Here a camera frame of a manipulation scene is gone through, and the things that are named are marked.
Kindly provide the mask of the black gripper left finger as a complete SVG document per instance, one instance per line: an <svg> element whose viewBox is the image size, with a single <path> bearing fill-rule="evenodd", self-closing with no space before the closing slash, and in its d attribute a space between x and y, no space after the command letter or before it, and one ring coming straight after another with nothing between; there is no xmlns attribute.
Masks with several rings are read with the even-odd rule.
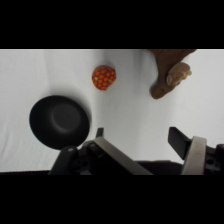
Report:
<svg viewBox="0 0 224 224"><path fill-rule="evenodd" d="M109 143L104 138L104 129L98 128L96 137L85 142L81 149L64 147L49 174L151 175L151 172Z"/></svg>

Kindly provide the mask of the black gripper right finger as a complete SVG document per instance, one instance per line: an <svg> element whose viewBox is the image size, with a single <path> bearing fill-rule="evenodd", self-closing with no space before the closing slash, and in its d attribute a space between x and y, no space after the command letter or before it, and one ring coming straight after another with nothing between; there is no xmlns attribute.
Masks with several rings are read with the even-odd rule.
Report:
<svg viewBox="0 0 224 224"><path fill-rule="evenodd" d="M168 143L184 161L182 175L224 175L224 143L215 148L207 140L184 135L176 127L170 127Z"/></svg>

